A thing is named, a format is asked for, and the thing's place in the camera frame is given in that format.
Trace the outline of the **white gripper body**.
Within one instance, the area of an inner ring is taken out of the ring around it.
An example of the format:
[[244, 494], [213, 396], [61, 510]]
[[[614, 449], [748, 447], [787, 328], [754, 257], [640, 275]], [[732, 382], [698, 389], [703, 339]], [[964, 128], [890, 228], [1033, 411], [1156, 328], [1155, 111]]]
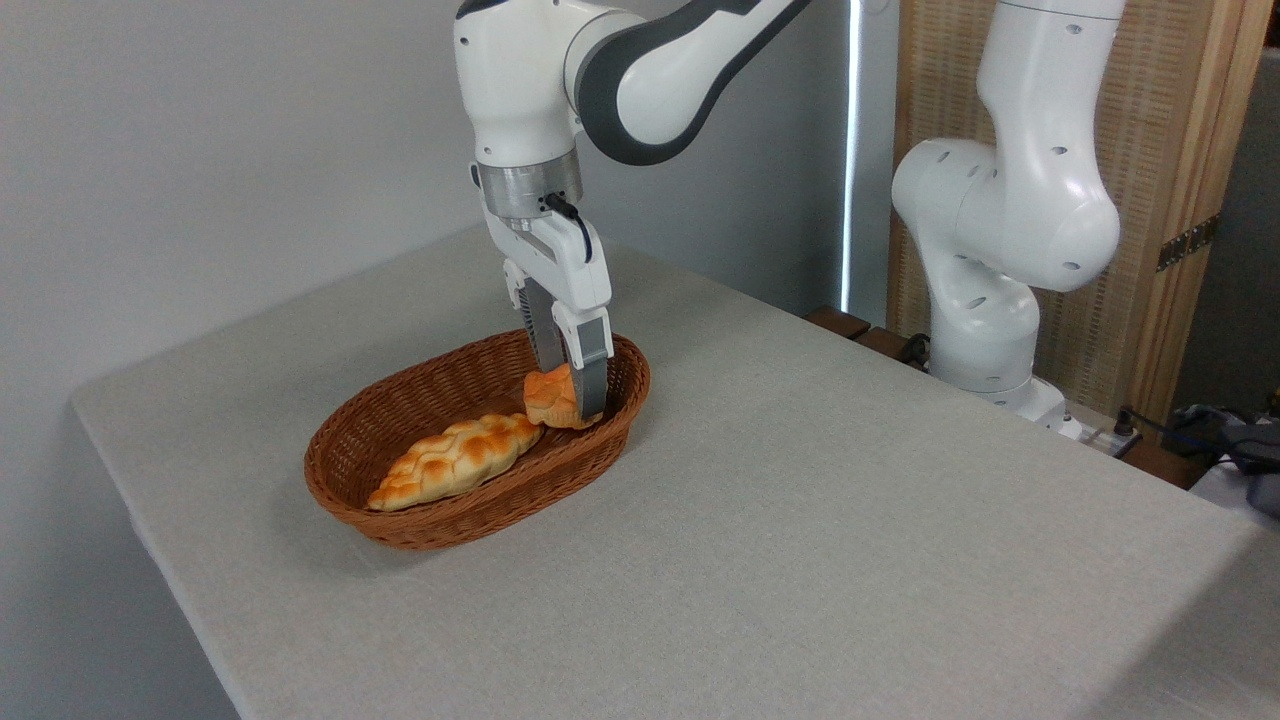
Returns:
[[605, 307], [612, 299], [602, 242], [563, 195], [535, 202], [538, 218], [484, 217], [497, 247], [561, 304], [576, 311]]

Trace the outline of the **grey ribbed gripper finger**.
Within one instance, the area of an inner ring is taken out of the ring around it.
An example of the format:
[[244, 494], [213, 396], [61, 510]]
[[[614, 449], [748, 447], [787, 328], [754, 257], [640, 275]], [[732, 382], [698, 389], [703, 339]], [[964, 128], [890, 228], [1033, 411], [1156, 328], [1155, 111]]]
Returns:
[[604, 413], [607, 366], [613, 356], [607, 309], [576, 311], [566, 304], [552, 304], [552, 315], [567, 352], [579, 415], [589, 419]]
[[513, 260], [503, 265], [513, 307], [520, 311], [538, 368], [549, 373], [566, 364], [564, 348], [553, 316], [553, 296]]

